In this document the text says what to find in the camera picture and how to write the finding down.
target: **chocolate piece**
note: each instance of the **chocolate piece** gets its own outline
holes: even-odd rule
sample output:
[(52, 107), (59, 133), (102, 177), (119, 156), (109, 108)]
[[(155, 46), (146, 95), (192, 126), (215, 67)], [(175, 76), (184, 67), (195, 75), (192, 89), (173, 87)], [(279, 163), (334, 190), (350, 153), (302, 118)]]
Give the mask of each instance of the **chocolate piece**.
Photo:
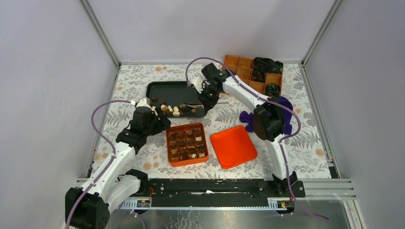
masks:
[(194, 141), (195, 141), (194, 138), (189, 138), (189, 139), (187, 139), (187, 143), (188, 143), (188, 144), (194, 143)]

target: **gray wall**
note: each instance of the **gray wall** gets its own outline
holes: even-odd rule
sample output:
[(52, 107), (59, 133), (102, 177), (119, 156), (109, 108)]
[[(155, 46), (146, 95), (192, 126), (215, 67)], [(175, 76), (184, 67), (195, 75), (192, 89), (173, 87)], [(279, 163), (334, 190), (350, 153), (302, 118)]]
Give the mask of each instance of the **gray wall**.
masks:
[(90, 0), (123, 62), (301, 60), (333, 0)]
[(344, 1), (308, 63), (369, 229), (404, 228), (405, 1)]
[(60, 228), (115, 68), (79, 1), (2, 0), (0, 69), (0, 228)]

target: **purple glove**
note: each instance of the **purple glove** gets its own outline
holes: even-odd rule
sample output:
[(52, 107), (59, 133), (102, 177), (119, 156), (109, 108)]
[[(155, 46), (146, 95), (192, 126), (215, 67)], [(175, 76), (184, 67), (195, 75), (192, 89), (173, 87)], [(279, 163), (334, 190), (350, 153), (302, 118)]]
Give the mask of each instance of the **purple glove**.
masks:
[[(290, 103), (290, 101), (288, 101), (287, 98), (285, 98), (283, 96), (280, 96), (279, 98), (281, 101), (281, 105), (286, 106), (290, 110), (293, 109), (292, 104)], [(284, 134), (290, 135), (292, 132), (292, 125), (290, 124), (292, 114), (284, 109), (283, 109), (283, 114), (284, 114), (284, 118), (286, 119), (286, 124), (284, 125)], [(247, 126), (245, 126), (245, 130), (247, 132), (254, 132), (253, 119), (254, 119), (253, 113), (248, 114), (246, 111), (242, 111), (241, 114), (239, 115), (239, 120), (242, 123), (249, 123)]]

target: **orange square plate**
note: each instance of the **orange square plate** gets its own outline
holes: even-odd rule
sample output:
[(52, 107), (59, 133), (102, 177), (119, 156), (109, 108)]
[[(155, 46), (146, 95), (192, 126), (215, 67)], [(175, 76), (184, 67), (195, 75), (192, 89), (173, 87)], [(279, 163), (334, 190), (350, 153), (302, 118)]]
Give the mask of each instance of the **orange square plate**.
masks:
[(210, 139), (222, 168), (229, 169), (257, 157), (256, 148), (241, 125), (213, 134)]

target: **floral tablecloth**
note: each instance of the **floral tablecloth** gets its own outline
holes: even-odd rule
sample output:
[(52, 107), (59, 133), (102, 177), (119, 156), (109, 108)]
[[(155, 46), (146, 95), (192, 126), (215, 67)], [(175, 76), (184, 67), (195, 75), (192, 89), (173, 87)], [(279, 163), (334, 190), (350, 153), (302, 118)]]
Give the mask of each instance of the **floral tablecloth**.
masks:
[[(189, 69), (189, 76), (201, 76), (204, 65), (194, 64)], [(139, 100), (145, 96), (146, 87), (153, 81), (184, 81), (185, 64), (167, 65), (122, 65), (112, 100)], [(290, 164), (295, 167), (299, 178), (330, 178), (326, 157), (322, 150), (315, 117), (312, 113), (308, 96), (301, 79), (298, 64), (284, 64), (282, 96), (291, 101), (294, 111), (302, 122), (301, 132), (286, 140), (286, 150)], [(221, 94), (219, 103), (203, 118), (172, 118), (172, 126), (201, 122), (207, 137), (209, 160), (206, 163), (172, 167), (168, 162), (165, 133), (148, 137), (135, 159), (129, 162), (122, 172), (131, 168), (144, 171), (150, 178), (271, 178), (272, 164), (266, 146), (254, 133), (249, 133), (258, 156), (256, 159), (231, 169), (219, 165), (209, 137), (219, 131), (245, 125), (239, 121), (239, 114), (248, 111), (233, 96)], [(134, 108), (129, 104), (111, 104), (103, 133), (109, 139), (128, 125)], [(297, 123), (292, 119), (293, 127)], [(93, 172), (107, 158), (111, 147), (103, 139), (96, 149)]]

